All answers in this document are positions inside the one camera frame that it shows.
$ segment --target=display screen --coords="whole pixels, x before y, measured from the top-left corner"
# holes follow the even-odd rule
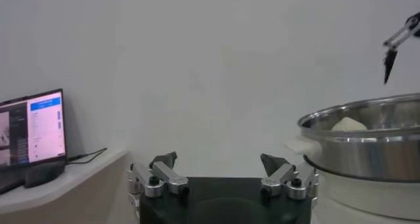
[[[0,168],[66,155],[62,93],[0,106]]]

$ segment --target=black bolt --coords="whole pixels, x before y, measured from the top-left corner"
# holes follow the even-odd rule
[[[271,190],[270,189],[262,188],[260,190],[260,193],[261,193],[262,199],[264,199],[264,200],[268,200],[271,197]]]
[[[158,177],[156,177],[156,176],[151,176],[150,178],[149,178],[149,185],[151,185],[151,186],[156,186],[156,185],[158,185],[159,184],[159,178]]]
[[[186,197],[188,196],[188,194],[190,194],[190,188],[188,188],[187,186],[179,187],[179,195],[181,197]]]
[[[293,186],[293,187],[300,187],[301,185],[302,185],[302,180],[299,179],[299,178],[294,178],[291,181],[291,186]]]

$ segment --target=pot handle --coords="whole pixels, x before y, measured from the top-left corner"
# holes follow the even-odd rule
[[[320,154],[322,151],[319,142],[302,136],[296,136],[292,141],[285,142],[284,145],[296,155],[304,154],[312,156],[314,154]]]

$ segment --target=black cable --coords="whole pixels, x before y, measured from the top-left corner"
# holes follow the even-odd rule
[[[100,150],[97,150],[97,151],[94,151],[94,152],[91,152],[91,153],[88,153],[88,154],[79,154],[79,155],[76,155],[76,156],[72,156],[72,157],[69,157],[69,158],[67,159],[67,161],[68,161],[68,162],[72,162],[72,161],[74,161],[74,160],[78,160],[78,159],[84,158],[84,157],[86,157],[86,156],[89,156],[89,155],[92,155],[92,154],[96,154],[96,153],[101,152],[101,151],[103,151],[103,150],[106,150],[106,148],[102,148],[102,149],[100,149]]]
[[[91,152],[89,154],[80,154],[80,155],[77,155],[77,156],[70,157],[70,158],[68,158],[68,163],[67,164],[87,164],[87,163],[91,162],[92,160],[94,160],[99,155],[101,155],[107,149],[108,148],[102,148],[100,150],[97,150],[95,152]],[[75,161],[75,160],[78,160],[80,158],[84,158],[86,156],[90,156],[90,155],[93,155],[93,154],[95,154],[95,156],[93,156],[90,160],[87,160],[87,161],[84,161],[84,162],[72,162],[72,161]]]

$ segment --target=white wall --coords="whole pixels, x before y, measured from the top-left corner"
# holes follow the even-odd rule
[[[420,0],[0,0],[0,99],[63,87],[70,153],[176,150],[185,175],[263,175],[302,115],[419,91]]]

